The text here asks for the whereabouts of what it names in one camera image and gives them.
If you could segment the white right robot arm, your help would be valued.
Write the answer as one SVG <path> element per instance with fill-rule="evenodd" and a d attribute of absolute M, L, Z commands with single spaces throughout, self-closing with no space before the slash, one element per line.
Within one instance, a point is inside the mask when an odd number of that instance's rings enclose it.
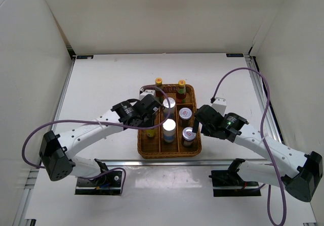
<path fill-rule="evenodd" d="M 193 131 L 220 140 L 228 140 L 257 153 L 267 163 L 254 164 L 235 159 L 225 178 L 235 186 L 243 182 L 260 182 L 283 186 L 294 198 L 310 202 L 323 176 L 322 156 L 317 152 L 305 154 L 261 135 L 248 121 L 235 114 L 222 116 L 209 105 L 201 106 L 194 114 Z"/>

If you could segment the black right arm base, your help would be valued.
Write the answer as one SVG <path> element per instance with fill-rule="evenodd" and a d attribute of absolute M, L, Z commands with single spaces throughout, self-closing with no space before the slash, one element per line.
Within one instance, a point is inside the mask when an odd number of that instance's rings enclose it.
<path fill-rule="evenodd" d="M 258 182 L 245 182 L 230 178 L 227 170 L 212 170 L 209 178 L 212 180 L 214 197 L 259 197 L 261 196 Z"/>

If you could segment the yellow-cap sauce bottle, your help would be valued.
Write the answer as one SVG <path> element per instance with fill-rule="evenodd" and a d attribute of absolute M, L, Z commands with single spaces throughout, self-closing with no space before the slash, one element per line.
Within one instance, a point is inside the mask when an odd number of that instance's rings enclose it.
<path fill-rule="evenodd" d="M 160 77 L 155 79 L 155 86 L 156 86 L 155 95 L 159 100 L 159 102 L 162 104 L 165 99 L 165 96 L 161 92 L 164 89 L 164 86 L 163 86 L 163 80 Z"/>
<path fill-rule="evenodd" d="M 176 92 L 176 103 L 182 104 L 185 103 L 186 100 L 186 82 L 185 80 L 179 80 L 177 85 Z"/>

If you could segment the white-lid spice jar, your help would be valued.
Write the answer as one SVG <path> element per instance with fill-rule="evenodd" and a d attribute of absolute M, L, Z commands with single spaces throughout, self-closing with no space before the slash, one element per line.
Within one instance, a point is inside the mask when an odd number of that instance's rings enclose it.
<path fill-rule="evenodd" d="M 192 111 L 187 108 L 181 108 L 179 111 L 179 123 L 182 127 L 188 127 L 190 119 L 192 117 Z"/>
<path fill-rule="evenodd" d="M 186 127 L 182 131 L 182 145 L 185 147 L 191 147 L 195 141 L 196 133 L 193 132 L 192 127 Z"/>

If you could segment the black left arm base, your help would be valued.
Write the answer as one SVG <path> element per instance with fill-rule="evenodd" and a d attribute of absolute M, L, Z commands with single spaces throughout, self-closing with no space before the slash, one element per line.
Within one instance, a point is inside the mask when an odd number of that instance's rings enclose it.
<path fill-rule="evenodd" d="M 75 195 L 120 196 L 124 190 L 126 170 L 113 168 L 107 174 L 96 179 L 78 178 Z"/>

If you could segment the silver-lid salt shaker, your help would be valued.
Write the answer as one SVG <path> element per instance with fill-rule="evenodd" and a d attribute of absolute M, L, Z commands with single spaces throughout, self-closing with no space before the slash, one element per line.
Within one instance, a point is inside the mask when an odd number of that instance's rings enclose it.
<path fill-rule="evenodd" d="M 172 119 L 167 119 L 163 125 L 163 138 L 166 143 L 172 143 L 175 139 L 176 123 Z"/>
<path fill-rule="evenodd" d="M 176 107 L 176 102 L 173 98 L 168 97 L 163 100 L 163 114 L 164 118 L 167 117 L 168 114 L 170 119 L 173 119 L 173 116 L 175 114 L 175 107 Z"/>

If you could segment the yellow-label small bottle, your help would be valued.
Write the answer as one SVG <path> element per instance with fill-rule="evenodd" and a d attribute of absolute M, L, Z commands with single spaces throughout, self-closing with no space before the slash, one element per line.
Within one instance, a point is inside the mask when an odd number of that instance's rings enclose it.
<path fill-rule="evenodd" d="M 149 138 L 153 138 L 155 136 L 155 128 L 154 129 L 147 129 L 146 130 L 146 135 L 149 137 Z"/>

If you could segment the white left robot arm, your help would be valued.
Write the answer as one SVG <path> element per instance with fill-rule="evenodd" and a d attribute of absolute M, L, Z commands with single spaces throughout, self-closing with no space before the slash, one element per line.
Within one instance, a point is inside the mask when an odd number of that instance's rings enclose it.
<path fill-rule="evenodd" d="M 106 180 L 106 166 L 98 159 L 78 157 L 77 153 L 127 127 L 151 127 L 153 116 L 160 107 L 161 103 L 156 97 L 146 95 L 141 100 L 120 102 L 91 123 L 84 123 L 76 129 L 61 134 L 53 131 L 45 133 L 39 156 L 50 180 L 55 182 L 74 175 L 88 177 L 96 186 L 102 185 Z"/>

